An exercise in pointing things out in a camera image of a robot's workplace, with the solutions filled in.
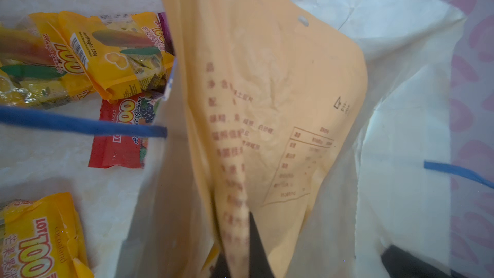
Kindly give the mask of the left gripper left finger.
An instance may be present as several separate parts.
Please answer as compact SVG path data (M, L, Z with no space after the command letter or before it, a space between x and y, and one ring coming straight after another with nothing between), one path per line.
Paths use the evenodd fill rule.
M214 266L210 278L230 278L230 271L223 254L220 254Z

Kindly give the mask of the tan kraft paper snack pouch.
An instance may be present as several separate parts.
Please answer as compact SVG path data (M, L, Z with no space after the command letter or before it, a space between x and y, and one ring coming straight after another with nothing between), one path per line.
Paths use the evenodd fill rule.
M195 181L232 277L254 221L284 276L367 91L364 55L291 0L162 0Z

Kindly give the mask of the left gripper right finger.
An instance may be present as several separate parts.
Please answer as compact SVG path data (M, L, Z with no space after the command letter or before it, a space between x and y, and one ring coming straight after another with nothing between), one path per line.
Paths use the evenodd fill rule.
M250 212L250 278L274 278L253 214Z

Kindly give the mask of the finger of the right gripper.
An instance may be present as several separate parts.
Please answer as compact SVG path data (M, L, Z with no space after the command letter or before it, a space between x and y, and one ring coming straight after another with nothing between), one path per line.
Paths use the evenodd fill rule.
M443 272L396 245L381 254L381 261L390 278L466 278L454 270Z

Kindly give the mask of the white paper bag blue handles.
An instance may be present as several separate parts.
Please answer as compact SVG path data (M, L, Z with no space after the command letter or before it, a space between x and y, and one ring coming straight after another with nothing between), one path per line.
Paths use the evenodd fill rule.
M367 91L282 277L387 277L391 245L493 276L493 0L291 0L362 51ZM162 0L1 0L36 12L164 12ZM92 169L92 136L1 126L1 200L70 192L96 277L208 277L223 254L199 195L178 66L145 167Z

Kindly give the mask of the yellow mango candy bag front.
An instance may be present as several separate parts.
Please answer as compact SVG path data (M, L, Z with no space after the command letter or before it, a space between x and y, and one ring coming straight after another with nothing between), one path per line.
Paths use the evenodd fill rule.
M93 277L69 192L1 205L1 277Z

